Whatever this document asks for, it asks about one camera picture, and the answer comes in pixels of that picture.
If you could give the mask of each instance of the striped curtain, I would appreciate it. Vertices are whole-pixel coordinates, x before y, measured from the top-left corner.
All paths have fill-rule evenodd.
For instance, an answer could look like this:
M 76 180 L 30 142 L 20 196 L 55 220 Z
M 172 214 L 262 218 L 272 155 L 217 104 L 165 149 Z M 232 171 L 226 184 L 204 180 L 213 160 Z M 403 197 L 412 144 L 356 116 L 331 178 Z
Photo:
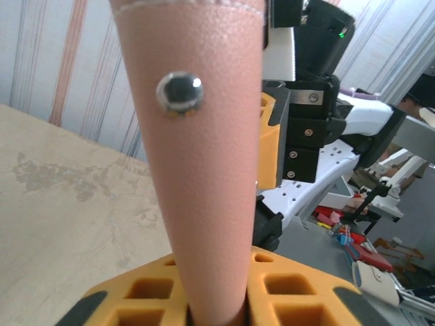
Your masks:
M 396 100 L 435 54 L 435 1 L 329 2 L 357 20 L 343 84 Z M 146 160 L 108 0 L 2 1 L 0 48 L 2 103 Z

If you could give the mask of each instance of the stitched seam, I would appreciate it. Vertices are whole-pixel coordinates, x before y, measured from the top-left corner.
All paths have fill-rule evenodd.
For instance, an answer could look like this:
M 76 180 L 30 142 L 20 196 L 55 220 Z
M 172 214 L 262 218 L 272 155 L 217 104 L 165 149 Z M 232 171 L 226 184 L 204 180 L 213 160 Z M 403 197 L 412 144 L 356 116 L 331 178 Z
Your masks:
M 140 0 L 133 3 L 130 3 L 128 5 L 122 5 L 118 10 L 114 10 L 114 16 L 119 16 L 120 14 L 123 14 L 124 12 L 127 12 L 129 10 L 143 7 L 144 5 L 168 5 L 168 4 L 180 4 L 180 3 L 187 3 L 187 4 L 197 4 L 197 5 L 223 5 L 225 7 L 233 7 L 237 9 L 242 9 L 247 12 L 251 12 L 257 16 L 259 16 L 261 19 L 264 18 L 264 14 L 262 11 L 257 10 L 256 8 L 247 5 L 245 3 L 241 3 L 238 1 L 232 1 L 232 0 Z

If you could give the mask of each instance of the googly eye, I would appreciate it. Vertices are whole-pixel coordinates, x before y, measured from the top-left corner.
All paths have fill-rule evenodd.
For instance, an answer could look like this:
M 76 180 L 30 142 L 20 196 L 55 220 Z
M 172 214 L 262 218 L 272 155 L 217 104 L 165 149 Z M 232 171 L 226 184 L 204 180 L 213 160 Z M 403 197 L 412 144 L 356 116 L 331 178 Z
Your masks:
M 164 112 L 170 116 L 191 115 L 203 101 L 203 83 L 191 73 L 175 71 L 160 80 L 156 96 Z

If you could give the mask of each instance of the yellow foam grid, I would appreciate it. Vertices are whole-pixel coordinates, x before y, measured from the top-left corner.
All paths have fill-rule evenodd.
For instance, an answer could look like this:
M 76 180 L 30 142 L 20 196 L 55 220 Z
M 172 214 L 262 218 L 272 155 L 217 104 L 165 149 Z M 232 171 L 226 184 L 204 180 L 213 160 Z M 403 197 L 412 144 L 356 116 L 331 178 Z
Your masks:
M 257 169 L 258 189 L 275 189 L 277 187 L 279 131 L 281 125 L 268 125 L 275 102 L 276 100 L 268 94 L 261 94 Z
M 250 325 L 361 325 L 333 292 L 350 283 L 253 247 Z M 119 275 L 85 294 L 107 297 L 85 326 L 185 326 L 188 303 L 172 255 Z

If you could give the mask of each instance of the beige table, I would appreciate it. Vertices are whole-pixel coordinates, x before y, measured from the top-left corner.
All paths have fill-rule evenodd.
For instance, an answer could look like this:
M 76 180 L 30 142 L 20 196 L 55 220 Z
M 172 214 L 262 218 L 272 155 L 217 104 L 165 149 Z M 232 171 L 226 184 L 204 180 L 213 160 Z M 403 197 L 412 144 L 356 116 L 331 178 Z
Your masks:
M 145 163 L 0 105 L 0 325 L 53 325 L 170 252 Z

